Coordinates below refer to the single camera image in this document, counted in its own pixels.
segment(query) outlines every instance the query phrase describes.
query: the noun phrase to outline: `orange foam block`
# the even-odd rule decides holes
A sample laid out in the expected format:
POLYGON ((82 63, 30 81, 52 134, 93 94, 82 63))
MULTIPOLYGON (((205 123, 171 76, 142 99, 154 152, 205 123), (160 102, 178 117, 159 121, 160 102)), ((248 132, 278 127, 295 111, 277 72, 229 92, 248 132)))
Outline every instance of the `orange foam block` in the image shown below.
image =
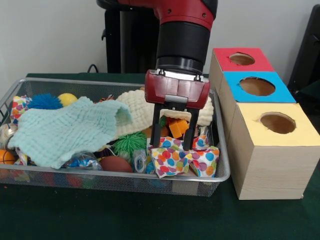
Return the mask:
POLYGON ((185 134, 189 128, 189 124, 186 120, 174 120, 170 123, 169 128, 173 138, 179 139, 185 134))

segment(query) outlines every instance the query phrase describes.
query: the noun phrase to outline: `green spiky ball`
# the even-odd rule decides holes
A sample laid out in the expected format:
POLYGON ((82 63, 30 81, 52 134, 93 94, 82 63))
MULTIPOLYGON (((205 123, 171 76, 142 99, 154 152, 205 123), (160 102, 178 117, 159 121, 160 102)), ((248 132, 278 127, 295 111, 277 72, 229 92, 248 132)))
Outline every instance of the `green spiky ball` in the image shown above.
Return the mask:
POLYGON ((122 136, 113 145, 115 154, 121 152, 126 152, 133 157, 134 151, 139 149, 146 149, 147 147, 147 137, 141 131, 122 136))

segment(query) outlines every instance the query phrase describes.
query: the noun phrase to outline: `white wall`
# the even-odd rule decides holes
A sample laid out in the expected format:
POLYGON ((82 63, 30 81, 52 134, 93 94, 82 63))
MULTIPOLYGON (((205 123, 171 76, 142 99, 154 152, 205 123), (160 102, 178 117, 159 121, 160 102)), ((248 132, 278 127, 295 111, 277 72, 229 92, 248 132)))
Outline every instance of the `white wall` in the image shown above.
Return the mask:
MULTIPOLYGON (((220 0, 209 50, 258 47, 285 83, 290 80, 314 5, 319 0, 220 0)), ((204 72, 210 69, 211 52, 204 72)))
POLYGON ((95 0, 0 0, 0 97, 27 73, 106 72, 95 0))
MULTIPOLYGON (((288 82, 318 0, 220 0, 214 47, 259 47, 288 82)), ((0 96, 27 73, 105 72, 104 10, 95 0, 0 0, 0 96)))

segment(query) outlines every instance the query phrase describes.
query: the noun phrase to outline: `yellow box top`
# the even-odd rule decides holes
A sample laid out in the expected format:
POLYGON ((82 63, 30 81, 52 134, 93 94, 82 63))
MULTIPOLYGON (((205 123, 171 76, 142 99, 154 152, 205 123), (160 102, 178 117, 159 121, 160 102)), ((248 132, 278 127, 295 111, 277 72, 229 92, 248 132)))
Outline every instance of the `yellow box top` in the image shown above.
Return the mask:
POLYGON ((255 146, 320 146, 320 135, 298 103, 238 103, 255 146))

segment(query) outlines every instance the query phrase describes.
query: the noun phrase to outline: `orange basketball ball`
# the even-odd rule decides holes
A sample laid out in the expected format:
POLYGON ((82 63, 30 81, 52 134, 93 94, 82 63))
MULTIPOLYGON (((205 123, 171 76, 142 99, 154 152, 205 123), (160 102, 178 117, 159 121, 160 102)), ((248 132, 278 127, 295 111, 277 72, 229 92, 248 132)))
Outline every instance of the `orange basketball ball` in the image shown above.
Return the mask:
POLYGON ((0 164, 14 164, 15 162, 15 157, 11 152, 0 149, 0 164))

